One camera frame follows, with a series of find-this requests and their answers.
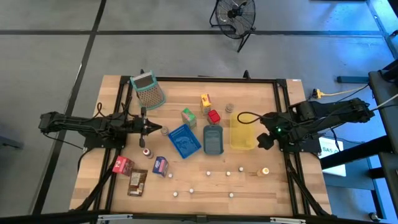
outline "cable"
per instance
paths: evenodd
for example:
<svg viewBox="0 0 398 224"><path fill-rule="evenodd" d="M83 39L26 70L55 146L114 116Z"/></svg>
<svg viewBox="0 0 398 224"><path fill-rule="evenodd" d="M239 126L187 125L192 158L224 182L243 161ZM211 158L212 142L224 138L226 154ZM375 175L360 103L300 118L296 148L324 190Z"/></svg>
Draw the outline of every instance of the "cable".
<svg viewBox="0 0 398 224"><path fill-rule="evenodd" d="M381 106L385 105L386 103L390 102L391 100L395 99L398 96L398 94L395 94L395 96L389 98L388 100L386 100L385 102L381 103L380 105L378 105L376 108L372 109L371 111L374 111L378 108L380 108Z"/></svg>
<svg viewBox="0 0 398 224"><path fill-rule="evenodd" d="M251 114L251 115L257 116L258 118L254 119L254 120L252 120L252 121L249 121L249 122L244 122L244 121L241 121L241 120L239 119L239 117L240 117L242 114ZM270 118L270 117L266 117L266 116L261 116L261 115L259 115L259 114L256 114L256 113L253 113L253 112L249 112L249 111L243 111L243 112L241 112L240 114L238 114L238 116L236 117L236 119L237 119L240 123L242 123L242 124L251 124L251 123L254 123L254 122L260 120L261 118L264 118L264 119L274 119L274 118Z"/></svg>
<svg viewBox="0 0 398 224"><path fill-rule="evenodd" d="M66 143L66 144L69 144L69 145L71 145L71 146L75 146L75 147L77 147L77 148L83 150L82 147L77 146L77 145L75 145L75 144L72 144L72 143L70 143L70 142L67 142L67 141L64 141L64 140L61 140L61 139L56 139L56 138L50 137L50 136L48 136L48 135L45 134L45 133L43 133L43 135L44 135L45 137L47 137L47 138L50 138L50 139L53 139L53 140L56 140L56 141L60 141L60 142Z"/></svg>
<svg viewBox="0 0 398 224"><path fill-rule="evenodd" d="M322 93L322 96L336 96L336 95L340 95L340 94L344 94L344 93L349 93L349 92L352 92L352 91L355 91L355 90L359 91L359 90L363 90L368 85L369 84L367 84L366 86L363 86L363 87L355 88L355 89L352 89L352 90L341 91L341 92L338 92L338 93Z"/></svg>
<svg viewBox="0 0 398 224"><path fill-rule="evenodd" d="M96 113L92 118L87 119L87 120L84 120L84 121L79 121L79 122L85 123L85 122L92 121L92 120L94 120L99 114L100 114L102 117L105 118L106 116L101 112L101 110L102 110L102 103L101 103L101 102L98 102L98 103L97 103L97 113Z"/></svg>
<svg viewBox="0 0 398 224"><path fill-rule="evenodd" d="M326 135L324 135L323 137L327 137L327 138L333 138L332 136L326 136ZM337 139L339 139L339 140L343 140L343 141L346 141L346 142L351 142L351 143L354 143L354 144L362 144L362 143L365 143L364 141L351 141L351 140L347 140L347 139L345 139L345 138L339 138L339 137L337 137Z"/></svg>
<svg viewBox="0 0 398 224"><path fill-rule="evenodd" d="M313 91L312 91L312 96L313 96L315 99L320 99L320 98L323 97L323 96L336 96L336 95L340 95L340 94L344 94L344 93L349 93L349 92L352 92L352 91L355 91L355 90L357 90L357 91L355 92L355 93L357 93L357 92L359 92L359 91L365 89L368 85L369 85L369 84L367 84L366 86L362 86L362 87L359 87L359 88L352 89L352 90L341 91L341 92L338 92L338 93L323 93L323 92L321 92L319 89L313 89Z"/></svg>
<svg viewBox="0 0 398 224"><path fill-rule="evenodd" d="M367 84L366 86L364 86L364 87L362 87L362 88L358 89L358 90L357 90L357 91L355 91L354 93L352 93L352 94L350 94L350 95L348 95L348 96L346 96L346 97L344 97L344 98L342 98L342 99L338 100L337 102L340 102L341 100L345 100L345 99L347 99L348 97L350 97L350 96L352 96L352 95L356 94L357 92L359 92L359 91L361 91L361 90L365 89L365 88L366 88L366 87L368 87L368 86L369 86L369 84Z"/></svg>
<svg viewBox="0 0 398 224"><path fill-rule="evenodd" d="M124 115L124 114L126 113L126 111L127 111L127 110L129 109L129 107L130 107L131 99L132 99L132 97L130 96L130 97L129 97L129 100L128 100L127 103L126 103L126 107L124 108L124 110L123 110L118 116L116 116L116 117L114 117L114 118L111 118L111 119L118 119L118 118L120 118L122 115Z"/></svg>
<svg viewBox="0 0 398 224"><path fill-rule="evenodd" d="M381 107L379 107L379 108L375 108L375 109L373 109L373 110L371 110L371 111L375 111L375 110L381 110L381 109L384 109L384 108L389 108L389 107L391 107L391 106L398 106L398 105L387 105L387 106L381 106Z"/></svg>
<svg viewBox="0 0 398 224"><path fill-rule="evenodd" d="M91 151L91 149L89 150L89 149L87 149L87 151L85 151L80 157L79 157L79 161L77 162L77 172L79 172L79 169L80 169L80 162L81 162L81 159L88 153L88 152L90 152Z"/></svg>
<svg viewBox="0 0 398 224"><path fill-rule="evenodd" d="M134 117L134 115L132 115L132 114L129 112L129 110L127 110L127 114L130 115L130 116L132 116L132 117Z"/></svg>
<svg viewBox="0 0 398 224"><path fill-rule="evenodd" d="M331 128L330 131L333 133L333 138L335 139L335 144L336 144L337 150L339 152L341 152L340 147L339 147L338 142L337 142L337 135L335 133L335 130L333 130L333 128Z"/></svg>

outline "table leg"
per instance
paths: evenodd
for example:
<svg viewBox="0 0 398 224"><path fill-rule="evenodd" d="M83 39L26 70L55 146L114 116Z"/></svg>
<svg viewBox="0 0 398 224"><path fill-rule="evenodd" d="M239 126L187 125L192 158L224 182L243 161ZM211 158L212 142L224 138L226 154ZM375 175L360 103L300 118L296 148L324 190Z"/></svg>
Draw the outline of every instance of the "table leg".
<svg viewBox="0 0 398 224"><path fill-rule="evenodd" d="M367 158L378 154L379 152L391 152L392 146L390 139L383 136L372 141L360 144L358 146L337 152L333 155L324 157L321 160L322 169L343 165L357 159Z"/></svg>

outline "yellow plastic bin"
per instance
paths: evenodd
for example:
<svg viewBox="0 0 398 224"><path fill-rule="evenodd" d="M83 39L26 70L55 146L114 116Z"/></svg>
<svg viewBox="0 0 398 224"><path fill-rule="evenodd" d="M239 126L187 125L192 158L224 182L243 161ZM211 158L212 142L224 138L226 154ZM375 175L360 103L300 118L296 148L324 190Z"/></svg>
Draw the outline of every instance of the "yellow plastic bin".
<svg viewBox="0 0 398 224"><path fill-rule="evenodd" d="M232 149L250 150L254 149L254 124L242 124L238 121L239 113L231 114L229 140ZM239 116L241 121L249 122L255 119L251 114Z"/></svg>

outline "black floor stripe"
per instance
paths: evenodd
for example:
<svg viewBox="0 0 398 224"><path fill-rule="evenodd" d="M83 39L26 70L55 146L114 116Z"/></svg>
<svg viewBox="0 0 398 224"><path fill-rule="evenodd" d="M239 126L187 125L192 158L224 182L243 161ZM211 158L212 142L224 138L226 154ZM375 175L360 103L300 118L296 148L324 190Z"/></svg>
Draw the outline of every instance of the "black floor stripe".
<svg viewBox="0 0 398 224"><path fill-rule="evenodd" d="M94 44L94 40L95 40L95 36L96 36L95 31L97 31L98 26L100 24L100 21L101 21L103 12L104 12L105 4L106 4L106 0L101 0L101 4L99 5L98 13L95 18L95 23L94 23L93 29L91 30L91 34L88 39L88 43L87 43L85 52L84 52L83 58L81 60L80 69L78 71L75 84L72 88L72 92L71 92L69 100L68 100L67 108L65 110L66 115L69 115L69 116L72 115L73 108L75 107L75 103L76 103L76 99L77 99L77 96L79 93L80 85L81 85L81 82L83 81L83 77L85 74L88 59L90 57L90 53L93 48L93 44ZM66 131L60 132L57 139L64 140L65 133L66 133ZM34 208L33 208L32 213L34 215L38 215L38 214L42 213L45 199L47 197L47 193L49 191L50 184L52 181L52 177L54 175L55 168L57 167L57 162L58 162L58 158L59 158L59 155L61 152L61 148L62 148L62 142L56 141L55 144L53 144L53 147L51 149L52 153L51 153L51 157L50 157L50 162L49 162L49 165L47 166L47 170L45 171L45 175L44 175L43 181L41 183L39 193L37 194L37 200L36 200Z"/></svg>
<svg viewBox="0 0 398 224"><path fill-rule="evenodd" d="M90 35L91 30L0 30L0 35Z"/></svg>
<svg viewBox="0 0 398 224"><path fill-rule="evenodd" d="M223 35L215 30L0 30L0 35ZM257 30L254 35L384 35L377 30Z"/></svg>
<svg viewBox="0 0 398 224"><path fill-rule="evenodd" d="M220 30L99 30L97 35L223 35ZM254 35L383 35L380 31L257 30Z"/></svg>
<svg viewBox="0 0 398 224"><path fill-rule="evenodd" d="M382 32L384 40L386 41L386 44L387 44L388 48L390 49L392 56L394 57L394 59L398 59L397 50L391 41L390 35L387 33L386 29L384 28L379 15L377 14L376 10L374 9L372 2L370 0L366 0L366 4L368 5L368 8L371 11L371 14L372 14L374 21L376 22L380 32Z"/></svg>

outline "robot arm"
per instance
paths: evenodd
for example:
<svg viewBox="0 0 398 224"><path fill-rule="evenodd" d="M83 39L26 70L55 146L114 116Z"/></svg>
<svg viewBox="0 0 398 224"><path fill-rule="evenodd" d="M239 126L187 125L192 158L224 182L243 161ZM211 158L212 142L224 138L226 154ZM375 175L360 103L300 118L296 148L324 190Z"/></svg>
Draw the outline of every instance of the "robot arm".
<svg viewBox="0 0 398 224"><path fill-rule="evenodd" d="M260 119L269 131L257 137L259 147L270 149L274 140L290 152L302 151L301 143L318 135L319 131L346 122L365 123L374 116L368 104L359 98L334 103L303 101L292 105L285 113L267 113Z"/></svg>
<svg viewBox="0 0 398 224"><path fill-rule="evenodd" d="M86 137L85 147L123 148L128 133L141 134L140 147L145 147L144 136L162 128L146 118L146 109L141 108L141 117L133 115L128 121L125 113L110 114L105 117L81 118L49 112L40 116L39 129L42 133L61 130L78 131Z"/></svg>

